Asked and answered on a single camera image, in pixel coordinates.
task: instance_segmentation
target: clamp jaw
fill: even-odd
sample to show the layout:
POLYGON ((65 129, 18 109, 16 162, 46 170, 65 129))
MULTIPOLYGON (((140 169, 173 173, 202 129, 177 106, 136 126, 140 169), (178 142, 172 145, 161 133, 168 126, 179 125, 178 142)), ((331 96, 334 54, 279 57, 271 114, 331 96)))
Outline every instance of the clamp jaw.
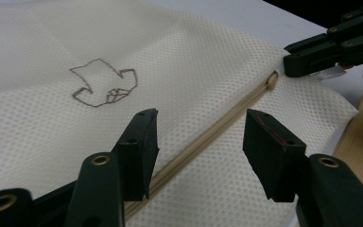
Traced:
POLYGON ((342 23, 320 34, 285 47, 285 74, 300 78, 339 63, 363 64, 363 8, 344 14, 342 23))
POLYGON ((75 182, 36 200, 23 188, 1 190, 0 227, 124 227, 124 201, 149 197, 159 151, 157 113, 136 114, 111 152, 84 160, 75 182))
POLYGON ((305 148, 270 114, 247 110, 243 150, 268 199, 297 195, 302 227, 363 227, 363 184, 341 160, 305 148))

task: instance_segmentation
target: drawn outline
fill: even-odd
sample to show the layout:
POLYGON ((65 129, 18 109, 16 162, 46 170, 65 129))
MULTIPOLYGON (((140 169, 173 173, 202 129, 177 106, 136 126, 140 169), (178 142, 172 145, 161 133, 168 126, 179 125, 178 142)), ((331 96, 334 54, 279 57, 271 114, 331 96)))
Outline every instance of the drawn outline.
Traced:
POLYGON ((128 95, 131 93, 131 91, 132 91, 134 88, 136 88, 136 87, 137 87, 137 85, 138 85, 138 78, 137 78, 137 74, 136 74, 136 72, 135 72, 135 70, 134 70, 134 69, 122 69, 122 70, 120 70, 119 72, 117 72, 117 71, 116 71, 116 70, 115 70, 115 69, 114 69, 114 68, 113 68, 113 67, 112 67, 109 63, 107 63, 106 61, 103 61, 102 59, 92 60, 92 61, 90 61, 90 62, 88 62, 88 63, 86 63, 86 64, 84 64, 84 65, 82 65, 82 66, 74 67, 74 68, 71 68, 71 69, 69 69, 69 70, 70 70, 72 73, 76 74, 78 77, 80 77, 80 78, 84 81, 84 83, 87 85, 87 87, 82 87, 82 88, 78 89, 76 92, 74 92, 74 93, 72 94, 72 98, 74 98, 75 100, 77 100, 77 101, 79 101, 79 102, 81 102, 81 103, 83 103, 83 104, 85 104, 85 105, 87 105, 87 106, 91 106, 91 107, 94 107, 94 108, 98 108, 98 107, 103 106, 103 105, 105 105, 105 104, 116 103, 117 101, 119 101, 119 100, 123 99, 124 97, 128 96, 128 95), (110 68, 111 68, 111 70, 112 70, 112 71, 114 71, 114 73, 115 73, 118 77, 120 77, 121 79, 123 78, 123 74, 124 74, 124 73, 132 72, 132 73, 133 73, 133 75, 134 75, 134 79, 135 79, 135 85, 134 85, 131 89, 129 89, 129 90, 127 90, 127 89, 122 89, 122 88, 114 88, 114 89, 110 90, 110 91, 108 92, 108 94, 107 94, 107 100, 106 100, 106 102, 101 103, 101 104, 99 104, 99 105, 92 105, 92 104, 90 104, 90 103, 87 103, 87 102, 83 101, 82 99, 78 98, 78 95, 79 95, 80 93, 82 93, 82 92, 84 92, 84 91, 87 91, 87 92, 89 92, 89 93, 92 95, 92 94, 94 93, 94 91, 93 91, 93 89, 91 88, 90 84, 88 83, 87 79, 85 79, 82 75, 78 74, 78 73, 75 71, 75 69, 82 68, 82 67, 86 67, 86 66, 88 66, 89 64, 93 63, 94 61, 102 61, 104 64, 106 64, 108 67, 110 67, 110 68))

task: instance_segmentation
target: white fabric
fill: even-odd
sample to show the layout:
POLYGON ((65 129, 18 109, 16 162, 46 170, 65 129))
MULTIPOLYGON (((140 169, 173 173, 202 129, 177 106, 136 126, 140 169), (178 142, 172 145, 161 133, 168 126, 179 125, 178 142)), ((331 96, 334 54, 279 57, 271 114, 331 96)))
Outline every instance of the white fabric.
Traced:
MULTIPOLYGON (((282 122, 306 143, 310 155, 323 152, 344 118, 353 116, 346 105, 315 79, 281 77, 276 89, 252 108, 282 122)), ((295 203, 267 200, 242 151, 244 127, 245 115, 133 216, 128 227, 287 226, 295 203)))
MULTIPOLYGON (((22 187, 38 198, 73 181, 83 159, 111 150, 133 115, 148 108, 159 110, 157 172, 277 69, 284 54, 247 34, 145 1, 47 0, 0 5, 0 189, 22 187)), ((321 151, 335 128, 355 114, 341 96, 314 80, 281 78, 277 87, 273 93, 277 95, 267 95, 258 107, 263 105, 270 114, 292 124, 311 152, 321 151)), ((202 178, 204 172, 213 172, 214 148, 225 154, 217 156, 225 172, 212 166, 218 169, 217 176, 226 176, 227 170, 244 175, 244 169, 236 169, 233 163, 236 156, 227 153, 241 159, 241 138, 233 138, 234 147, 228 146, 230 141, 216 142, 194 161, 200 166, 194 175, 202 178)), ((249 169, 248 162, 244 167, 249 169)), ((247 194, 257 190, 252 195, 258 204, 267 203, 253 178, 238 176, 238 184, 228 185, 228 177, 219 183, 247 190, 247 194)), ((189 182, 179 188, 189 195, 196 195, 193 187, 205 183, 182 174, 179 178, 189 182)), ((218 189, 223 195, 233 193, 218 189)), ((235 195, 227 200, 240 201, 235 195)), ((178 201, 187 204, 174 201, 173 196, 161 192, 128 225, 186 226, 190 218, 198 221, 195 226, 213 223, 211 216, 178 214, 180 218, 174 220, 171 214, 153 221, 173 219, 172 224, 146 224, 150 212, 171 210, 169 203, 177 208, 178 201)), ((188 203, 199 210, 206 209, 204 204, 209 203, 188 203)), ((209 209, 213 214, 223 213, 223 204, 211 203, 209 209)), ((227 208, 251 210, 248 203, 243 205, 227 208)), ((273 221, 281 218, 275 216, 273 221)), ((273 223, 261 221, 263 226, 273 223)))

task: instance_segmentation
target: non-woven fabric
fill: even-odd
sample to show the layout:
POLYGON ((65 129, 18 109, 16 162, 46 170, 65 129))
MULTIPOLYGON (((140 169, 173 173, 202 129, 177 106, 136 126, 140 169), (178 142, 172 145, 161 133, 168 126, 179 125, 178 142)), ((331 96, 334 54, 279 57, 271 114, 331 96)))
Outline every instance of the non-woven fabric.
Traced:
MULTIPOLYGON (((159 110, 155 174, 259 86, 285 54, 248 34, 140 0, 0 4, 0 189, 22 187, 38 198, 72 182, 86 157, 111 150, 132 117, 149 108, 159 110)), ((315 80, 283 75, 280 80, 279 95, 261 103, 290 122, 309 150, 321 151, 355 114, 343 97, 315 80)), ((231 170, 237 165, 226 153, 228 143, 221 145, 226 156, 220 159, 231 170)), ((210 159, 202 162, 198 177, 211 169, 210 159)), ((242 185, 247 180, 236 179, 242 185)), ((200 187, 197 183, 192 179, 188 185, 200 187)), ((260 184, 250 187, 259 190, 260 184)), ((262 194, 252 195, 262 202, 262 194)), ((155 200, 166 198, 172 199, 161 193, 155 200)), ((155 202, 128 225, 154 226, 145 223, 157 209, 152 204, 169 207, 155 202)), ((222 205, 210 209, 225 211, 222 205)), ((186 218, 167 226, 186 226, 186 218)))
MULTIPOLYGON (((301 138, 308 156, 323 153, 336 128, 355 113, 344 98, 311 78, 280 77, 275 90, 252 108, 273 115, 301 138)), ((295 202, 267 199, 242 150, 244 127, 245 115, 131 217, 128 226, 288 226, 295 202)))

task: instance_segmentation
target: line drawing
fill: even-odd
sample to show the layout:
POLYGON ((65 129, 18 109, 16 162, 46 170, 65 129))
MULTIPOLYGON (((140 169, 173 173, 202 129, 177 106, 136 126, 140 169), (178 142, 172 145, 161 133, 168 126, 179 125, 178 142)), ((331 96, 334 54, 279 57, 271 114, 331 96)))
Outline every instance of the line drawing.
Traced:
POLYGON ((72 94, 72 98, 87 106, 94 108, 98 108, 105 104, 113 104, 118 102, 119 100, 125 98, 126 96, 129 96, 131 91, 134 90, 134 88, 136 88, 138 85, 138 78, 134 69, 122 69, 117 71, 109 63, 103 61, 102 59, 92 60, 82 66, 74 67, 69 70, 72 73, 76 74, 79 78, 81 78, 81 80, 86 85, 86 87, 81 87, 80 89, 75 91, 72 94), (88 69, 88 67, 93 67, 92 65, 96 65, 95 67, 97 67, 97 69, 99 69, 100 71, 110 69, 110 73, 105 74, 106 79, 111 77, 114 77, 113 80, 116 80, 116 77, 119 77, 120 79, 126 79, 125 76, 127 76, 128 78, 126 80, 128 81, 128 84, 126 85, 123 84, 123 86, 125 87, 116 87, 118 86, 118 84, 98 84, 93 86, 91 83, 91 77, 99 74, 97 73, 86 74, 85 72, 84 73, 79 72, 88 69), (102 86, 112 86, 112 88, 110 90, 102 90, 102 88, 100 88, 102 86), (90 97, 92 97, 93 99, 94 98, 98 99, 102 97, 103 100, 92 101, 89 100, 90 97))

